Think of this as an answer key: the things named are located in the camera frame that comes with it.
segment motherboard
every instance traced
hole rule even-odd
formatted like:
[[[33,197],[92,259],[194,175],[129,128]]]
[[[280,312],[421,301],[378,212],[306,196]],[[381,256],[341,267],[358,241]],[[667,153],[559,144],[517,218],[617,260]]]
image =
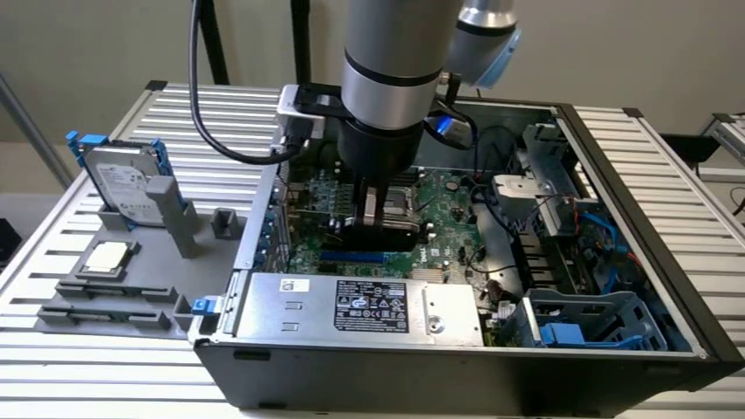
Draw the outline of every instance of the motherboard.
[[[304,183],[289,184],[289,228],[293,255],[289,273],[373,278],[424,279],[432,283],[482,285],[466,258],[481,240],[471,209],[473,181],[465,172],[412,169],[393,183],[385,214],[425,226],[424,240],[412,251],[329,251],[324,243],[341,237],[318,225],[329,215],[352,214],[352,188],[342,169],[320,170]]]

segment white wall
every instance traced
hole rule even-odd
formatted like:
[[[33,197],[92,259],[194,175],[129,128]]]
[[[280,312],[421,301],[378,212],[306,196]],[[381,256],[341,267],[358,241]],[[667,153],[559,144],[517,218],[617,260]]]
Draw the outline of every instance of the white wall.
[[[234,81],[289,82],[289,6],[217,2]],[[150,79],[186,81],[189,12],[189,0],[0,0],[0,69],[50,141],[72,128],[110,132]],[[0,140],[25,141],[0,114]]]
[[[340,81],[348,1],[312,0],[317,81]],[[292,82],[289,1],[216,5],[234,84]],[[745,111],[743,1],[517,7],[523,39],[487,96],[634,106],[658,130],[685,133],[711,112]],[[48,137],[109,131],[148,80],[185,81],[188,9],[188,0],[0,0],[0,69]],[[4,115],[0,139],[24,140]]]

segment power supply label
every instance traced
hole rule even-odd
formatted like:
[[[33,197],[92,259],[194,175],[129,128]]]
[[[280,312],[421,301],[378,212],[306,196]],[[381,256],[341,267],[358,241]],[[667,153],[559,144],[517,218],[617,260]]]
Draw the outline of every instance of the power supply label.
[[[334,327],[342,332],[408,333],[406,284],[336,281]]]

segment hard drive label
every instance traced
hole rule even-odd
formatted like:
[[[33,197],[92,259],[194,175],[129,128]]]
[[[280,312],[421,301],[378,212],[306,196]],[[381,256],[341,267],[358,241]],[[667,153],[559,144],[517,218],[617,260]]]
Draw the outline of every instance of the hard drive label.
[[[342,332],[409,332],[406,284],[336,281],[334,327]]]
[[[130,166],[105,163],[98,163],[96,170],[104,180],[112,204],[121,214],[138,224],[162,223],[158,207],[144,193],[148,186],[144,173]]]

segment capacitor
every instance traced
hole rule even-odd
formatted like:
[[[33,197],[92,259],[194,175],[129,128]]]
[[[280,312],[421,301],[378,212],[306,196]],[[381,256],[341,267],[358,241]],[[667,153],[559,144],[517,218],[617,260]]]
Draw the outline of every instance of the capacitor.
[[[457,263],[465,265],[465,247],[461,246],[457,250]]]
[[[458,188],[459,188],[459,185],[457,184],[457,182],[453,182],[453,181],[445,182],[445,190],[447,192],[457,192]]]

